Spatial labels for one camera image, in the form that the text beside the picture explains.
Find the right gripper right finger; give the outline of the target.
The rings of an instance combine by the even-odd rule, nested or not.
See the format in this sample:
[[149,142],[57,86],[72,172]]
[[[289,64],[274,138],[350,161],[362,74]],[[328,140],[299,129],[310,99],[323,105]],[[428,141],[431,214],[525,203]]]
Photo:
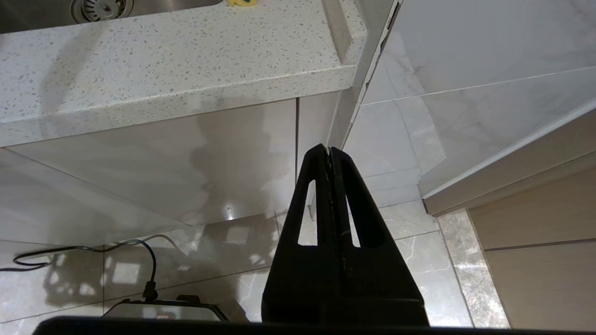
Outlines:
[[354,161],[332,149],[334,219],[343,316],[388,326],[426,326],[425,303]]

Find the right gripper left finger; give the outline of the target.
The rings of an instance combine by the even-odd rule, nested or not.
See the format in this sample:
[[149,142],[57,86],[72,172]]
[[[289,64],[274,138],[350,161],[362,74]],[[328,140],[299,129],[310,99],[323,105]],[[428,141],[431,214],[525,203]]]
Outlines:
[[[262,298],[263,322],[319,322],[336,290],[336,242],[331,221],[327,154],[322,144],[304,156]],[[317,245],[300,245],[309,184],[317,195]]]

